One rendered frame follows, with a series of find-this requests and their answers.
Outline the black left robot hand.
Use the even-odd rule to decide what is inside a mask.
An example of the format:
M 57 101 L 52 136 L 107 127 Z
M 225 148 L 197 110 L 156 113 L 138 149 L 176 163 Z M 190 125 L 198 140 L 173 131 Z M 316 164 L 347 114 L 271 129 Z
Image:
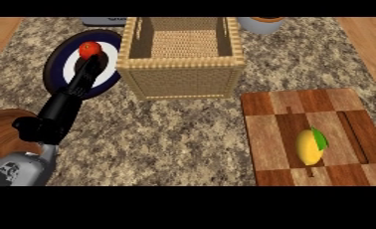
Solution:
M 36 116 L 20 116 L 11 126 L 24 141 L 57 145 L 72 127 L 88 93 L 100 74 L 100 56 L 92 55 L 66 87 L 49 96 Z

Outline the tan wicker basket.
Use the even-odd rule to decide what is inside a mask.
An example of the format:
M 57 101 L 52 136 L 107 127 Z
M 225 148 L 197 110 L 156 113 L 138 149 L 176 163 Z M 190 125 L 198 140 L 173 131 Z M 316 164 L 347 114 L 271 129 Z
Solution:
M 226 99 L 243 68 L 232 17 L 126 19 L 117 71 L 138 99 Z

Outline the brown wooden cutting board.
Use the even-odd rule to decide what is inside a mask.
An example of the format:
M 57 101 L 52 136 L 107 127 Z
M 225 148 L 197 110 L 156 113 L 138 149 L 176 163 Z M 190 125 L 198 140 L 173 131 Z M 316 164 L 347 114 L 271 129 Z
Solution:
M 240 96 L 259 186 L 376 186 L 376 125 L 350 89 Z

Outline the yellow lemon with green leaf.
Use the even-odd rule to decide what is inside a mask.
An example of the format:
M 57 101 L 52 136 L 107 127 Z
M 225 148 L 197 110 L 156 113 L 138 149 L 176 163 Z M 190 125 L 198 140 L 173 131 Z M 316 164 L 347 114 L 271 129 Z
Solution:
M 294 149 L 302 163 L 313 165 L 322 156 L 322 150 L 328 147 L 328 142 L 321 131 L 312 127 L 305 129 L 296 137 Z

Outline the brown wooden round object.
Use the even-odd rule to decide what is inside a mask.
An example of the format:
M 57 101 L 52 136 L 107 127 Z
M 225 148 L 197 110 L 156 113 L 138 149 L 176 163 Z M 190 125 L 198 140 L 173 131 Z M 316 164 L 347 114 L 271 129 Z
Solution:
M 11 126 L 14 119 L 20 116 L 35 116 L 35 114 L 20 109 L 0 110 L 0 158 L 14 152 L 41 154 L 39 144 L 23 141 L 19 138 L 17 129 Z

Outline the navy and white round plate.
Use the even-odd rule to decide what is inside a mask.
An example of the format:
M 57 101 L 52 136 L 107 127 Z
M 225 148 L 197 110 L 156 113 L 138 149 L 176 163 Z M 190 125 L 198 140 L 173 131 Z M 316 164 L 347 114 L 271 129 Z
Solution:
M 114 85 L 120 79 L 116 71 L 120 41 L 122 36 L 114 31 L 94 29 L 77 33 L 61 42 L 47 58 L 42 70 L 44 87 L 49 94 L 67 86 L 85 63 L 79 58 L 79 46 L 83 42 L 95 42 L 103 51 L 101 72 L 83 99 L 98 96 Z

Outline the red tomato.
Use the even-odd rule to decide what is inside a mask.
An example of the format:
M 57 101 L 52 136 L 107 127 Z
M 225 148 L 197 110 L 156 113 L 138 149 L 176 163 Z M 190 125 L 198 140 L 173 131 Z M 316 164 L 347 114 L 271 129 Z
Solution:
M 94 55 L 100 56 L 101 52 L 101 45 L 94 41 L 83 42 L 79 45 L 79 57 L 83 60 L 88 60 Z

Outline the grey flat rectangular object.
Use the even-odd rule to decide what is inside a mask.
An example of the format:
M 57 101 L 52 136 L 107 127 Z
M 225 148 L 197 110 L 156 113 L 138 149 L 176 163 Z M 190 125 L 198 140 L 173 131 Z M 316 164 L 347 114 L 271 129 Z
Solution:
M 119 27 L 126 23 L 125 17 L 82 17 L 82 24 L 85 26 L 97 27 Z

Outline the pale grey round pot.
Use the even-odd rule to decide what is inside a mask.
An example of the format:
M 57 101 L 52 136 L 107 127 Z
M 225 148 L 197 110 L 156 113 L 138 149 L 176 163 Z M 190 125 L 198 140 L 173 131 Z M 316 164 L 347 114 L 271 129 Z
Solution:
M 278 29 L 282 17 L 237 17 L 237 22 L 246 31 L 254 34 L 269 34 Z

